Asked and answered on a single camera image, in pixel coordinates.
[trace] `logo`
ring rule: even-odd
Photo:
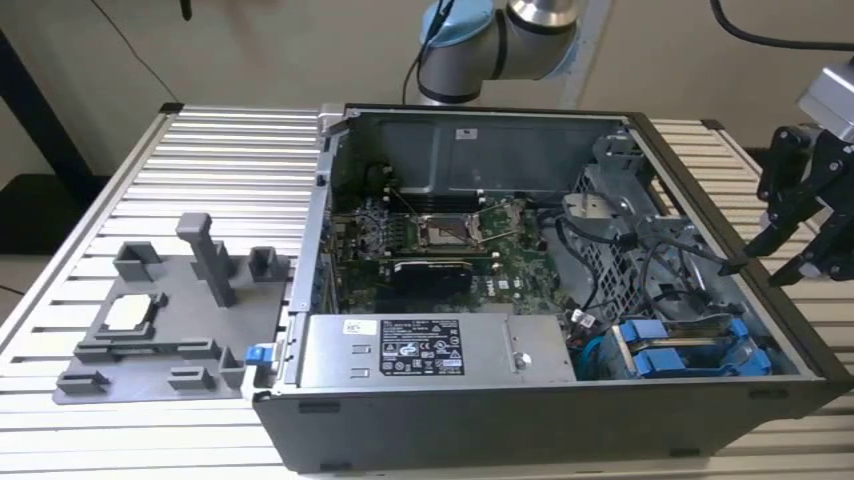
[[[400,355],[414,357],[418,355],[418,343],[407,343],[400,347]]]

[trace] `black cable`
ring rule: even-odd
[[[671,297],[674,295],[682,296],[682,295],[699,295],[698,292],[691,292],[690,290],[667,290],[666,292],[659,293],[658,295],[655,295],[652,297],[652,301],[658,302],[663,299],[666,299],[667,297]]]
[[[16,288],[7,287],[5,285],[0,285],[0,290],[5,290],[7,292],[13,293],[15,295],[20,295],[21,297],[24,296],[24,292],[21,292]]]
[[[743,31],[730,22],[723,13],[723,7],[720,6],[720,0],[710,0],[711,11],[715,15],[718,24],[735,38],[755,43],[756,45],[765,45],[766,47],[789,48],[793,50],[829,50],[834,52],[854,52],[854,43],[843,42],[805,42],[799,40],[785,40],[781,38],[763,37]]]
[[[718,265],[727,264],[726,258],[718,257],[714,253],[700,250],[699,248],[688,245],[687,243],[682,243],[679,240],[675,240],[670,237],[658,236],[658,235],[655,235],[654,237],[658,243],[664,243],[671,247],[678,248],[679,250],[690,253],[691,255],[696,255],[698,257],[704,258],[706,260],[716,263]]]
[[[594,243],[603,243],[606,245],[618,245],[620,243],[616,238],[604,238],[598,235],[594,235],[590,232],[586,232],[584,230],[582,230],[582,228],[578,225],[572,223],[572,221],[568,218],[563,217],[563,220],[566,220],[564,224],[570,229],[570,231],[583,239],[590,240]]]
[[[418,54],[415,55],[415,60],[412,60],[412,65],[410,65],[410,69],[406,72],[406,77],[403,78],[403,88],[400,90],[400,104],[406,105],[406,87],[410,85],[410,78],[412,78],[412,73],[418,68],[420,73],[422,68],[422,60],[424,58],[424,54],[427,53],[427,48],[430,48],[430,42],[434,37],[439,34],[439,30],[444,25],[444,21],[451,14],[451,9],[454,8],[454,2],[456,0],[448,0],[447,5],[444,5],[444,0],[438,0],[436,2],[436,11],[432,14],[432,19],[430,20],[430,27],[427,27],[427,33],[424,34],[424,42],[422,43],[420,48],[418,49]]]
[[[560,242],[560,245],[563,245],[563,249],[570,255],[572,255],[575,260],[578,260],[578,262],[582,264],[582,266],[590,273],[590,277],[592,279],[590,295],[587,295],[587,300],[584,300],[584,303],[582,305],[582,310],[587,311],[587,309],[590,308],[590,304],[595,300],[596,294],[599,293],[599,274],[596,273],[596,269],[592,267],[590,262],[584,259],[584,257],[582,257],[582,254],[578,253],[578,251],[570,245],[570,241],[566,238],[566,231],[563,230],[567,223],[568,222],[566,220],[566,217],[558,217],[555,219],[555,233],[558,235],[558,241]]]
[[[658,241],[655,245],[652,245],[652,248],[647,250],[646,257],[643,258],[643,263],[640,264],[640,275],[638,279],[638,282],[640,284],[638,286],[638,290],[640,291],[640,298],[643,298],[643,303],[652,309],[655,309],[655,299],[652,299],[650,291],[646,288],[646,280],[650,273],[650,264],[652,263],[652,257],[655,256],[655,250],[658,250],[658,247],[660,247],[662,245],[664,245],[664,242]],[[667,312],[659,310],[659,313],[662,314],[664,319],[672,320],[670,318],[670,315],[667,315]]]
[[[151,73],[151,75],[155,77],[157,82],[160,82],[160,85],[163,86],[165,91],[169,93],[169,96],[172,97],[172,100],[175,102],[180,103],[180,101],[177,100],[177,95],[175,95],[175,92],[172,91],[169,86],[165,84],[165,82],[160,78],[160,75],[157,75],[157,73],[153,71],[153,69],[148,66],[148,63],[145,63],[145,60],[143,60],[143,58],[139,56],[139,53],[136,53],[136,49],[133,48],[133,45],[131,44],[131,41],[128,40],[128,37],[125,37],[124,33],[121,33],[121,29],[119,28],[119,25],[116,25],[116,22],[113,22],[112,18],[109,17],[109,15],[107,14],[107,12],[101,8],[101,6],[97,4],[97,2],[95,0],[89,0],[89,2],[95,6],[95,8],[97,8],[97,11],[101,12],[101,15],[104,16],[104,18],[109,22],[109,25],[112,25],[113,30],[116,31],[116,33],[121,37],[121,40],[124,40],[124,44],[127,45],[128,50],[131,50],[131,53],[133,54],[133,57],[136,57],[136,60],[139,60],[139,63],[143,64],[143,67],[145,67],[145,70],[148,70],[148,73]]]

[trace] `warning label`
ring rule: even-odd
[[[383,375],[464,375],[459,320],[383,320]]]

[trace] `blue latch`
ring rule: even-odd
[[[269,367],[272,365],[272,347],[255,345],[245,350],[245,364]]]

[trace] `slotted aluminum surface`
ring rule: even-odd
[[[748,238],[762,205],[747,156],[696,121],[655,125]],[[297,478],[280,466],[243,400],[67,407],[51,401],[55,376],[115,275],[109,255],[124,239],[148,238],[163,251],[183,252],[169,237],[177,216],[205,210],[215,218],[213,236],[232,252],[268,243],[297,254],[316,155],[315,112],[187,107],[160,118],[147,137],[100,209],[83,221],[79,240],[69,240],[0,328],[0,339],[11,338],[0,354],[0,473],[60,480]],[[785,253],[766,261],[770,269],[811,235],[805,228]],[[787,292],[854,370],[851,290],[846,284],[805,281]],[[853,452],[849,395],[805,419],[763,425],[711,459],[387,472],[384,478],[849,479]]]

